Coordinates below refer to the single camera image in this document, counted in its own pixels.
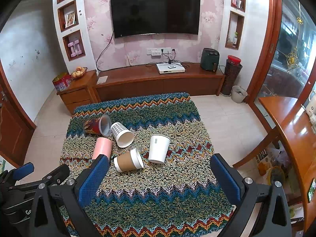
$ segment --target tv stand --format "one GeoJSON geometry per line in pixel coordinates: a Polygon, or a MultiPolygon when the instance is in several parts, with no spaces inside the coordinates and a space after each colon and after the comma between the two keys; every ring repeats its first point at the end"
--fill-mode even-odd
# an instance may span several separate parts
{"type": "Polygon", "coordinates": [[[108,76],[103,84],[95,85],[99,102],[142,95],[187,92],[194,95],[219,95],[224,75],[203,70],[200,63],[189,64],[185,72],[159,74],[156,64],[137,65],[100,72],[108,76]]]}

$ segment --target white kettle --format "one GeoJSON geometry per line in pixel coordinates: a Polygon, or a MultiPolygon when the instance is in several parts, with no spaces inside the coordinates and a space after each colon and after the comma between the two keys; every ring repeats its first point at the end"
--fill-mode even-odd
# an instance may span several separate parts
{"type": "Polygon", "coordinates": [[[316,91],[315,90],[311,91],[311,93],[308,96],[308,100],[309,100],[309,103],[306,106],[306,113],[310,115],[310,111],[311,111],[313,114],[316,114],[316,91]]]}

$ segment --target wooden table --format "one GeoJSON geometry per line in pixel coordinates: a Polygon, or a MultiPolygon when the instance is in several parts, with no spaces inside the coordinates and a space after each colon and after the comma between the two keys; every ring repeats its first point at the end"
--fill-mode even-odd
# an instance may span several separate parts
{"type": "Polygon", "coordinates": [[[296,98],[263,97],[260,103],[271,116],[276,127],[245,158],[233,165],[238,168],[254,158],[274,140],[281,140],[298,177],[304,208],[304,231],[316,217],[316,194],[308,203],[307,193],[316,178],[316,135],[309,117],[296,98]]]}
{"type": "Polygon", "coordinates": [[[99,101],[170,92],[218,96],[225,76],[202,69],[200,63],[188,65],[185,72],[167,74],[159,74],[156,64],[100,72],[99,76],[108,78],[104,84],[94,86],[95,94],[99,101]]]}
{"type": "Polygon", "coordinates": [[[71,114],[78,106],[98,103],[93,89],[96,80],[96,70],[87,71],[83,77],[72,80],[67,90],[57,93],[71,114]]]}

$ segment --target pink cup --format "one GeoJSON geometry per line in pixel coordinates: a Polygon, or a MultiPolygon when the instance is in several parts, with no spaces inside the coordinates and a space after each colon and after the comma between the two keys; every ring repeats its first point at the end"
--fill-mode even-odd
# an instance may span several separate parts
{"type": "Polygon", "coordinates": [[[112,152],[112,141],[110,139],[99,137],[94,147],[92,159],[95,160],[100,154],[108,157],[109,161],[112,152]]]}

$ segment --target dark green air fryer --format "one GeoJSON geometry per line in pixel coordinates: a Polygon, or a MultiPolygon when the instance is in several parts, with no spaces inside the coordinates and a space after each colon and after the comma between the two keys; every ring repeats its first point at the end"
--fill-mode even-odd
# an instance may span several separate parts
{"type": "Polygon", "coordinates": [[[219,52],[211,48],[204,48],[201,56],[201,68],[216,72],[218,63],[219,52]]]}

